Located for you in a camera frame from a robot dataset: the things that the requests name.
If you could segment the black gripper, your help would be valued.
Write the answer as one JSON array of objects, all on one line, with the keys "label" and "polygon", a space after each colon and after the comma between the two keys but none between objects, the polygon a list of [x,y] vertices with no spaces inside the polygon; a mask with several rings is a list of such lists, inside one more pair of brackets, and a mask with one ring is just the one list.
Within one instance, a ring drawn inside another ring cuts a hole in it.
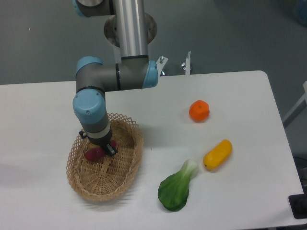
[{"label": "black gripper", "polygon": [[106,149],[107,156],[113,157],[118,153],[116,144],[111,144],[112,130],[109,130],[108,133],[103,137],[93,138],[86,134],[84,131],[79,131],[79,135],[82,139],[89,139],[92,144],[98,145],[103,149]]}]

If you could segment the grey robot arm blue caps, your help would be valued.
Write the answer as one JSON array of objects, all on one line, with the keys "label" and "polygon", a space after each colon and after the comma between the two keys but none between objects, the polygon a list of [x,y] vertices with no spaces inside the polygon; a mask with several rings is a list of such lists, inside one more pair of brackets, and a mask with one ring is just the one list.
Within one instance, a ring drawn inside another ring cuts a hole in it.
[{"label": "grey robot arm blue caps", "polygon": [[103,65],[97,57],[81,58],[76,66],[76,95],[72,105],[83,131],[108,156],[117,149],[111,143],[112,129],[106,111],[106,92],[155,87],[158,67],[148,56],[148,27],[142,0],[74,0],[83,17],[114,15],[121,62]]}]

